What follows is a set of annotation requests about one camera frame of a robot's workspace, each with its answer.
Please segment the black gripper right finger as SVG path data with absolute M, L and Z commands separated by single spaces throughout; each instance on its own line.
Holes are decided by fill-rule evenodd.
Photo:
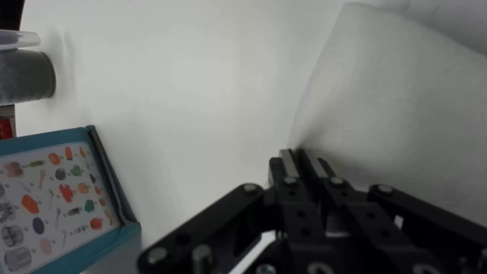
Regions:
M 355 190 L 313 150 L 298 166 L 328 233 L 369 274 L 487 274 L 487 228 L 386 184 Z

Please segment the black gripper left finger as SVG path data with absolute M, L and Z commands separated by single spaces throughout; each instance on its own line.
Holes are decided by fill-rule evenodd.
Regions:
M 269 189 L 243 182 L 139 252 L 138 274 L 225 274 L 260 240 L 273 217 L 275 187 L 293 187 L 290 149 L 269 160 Z

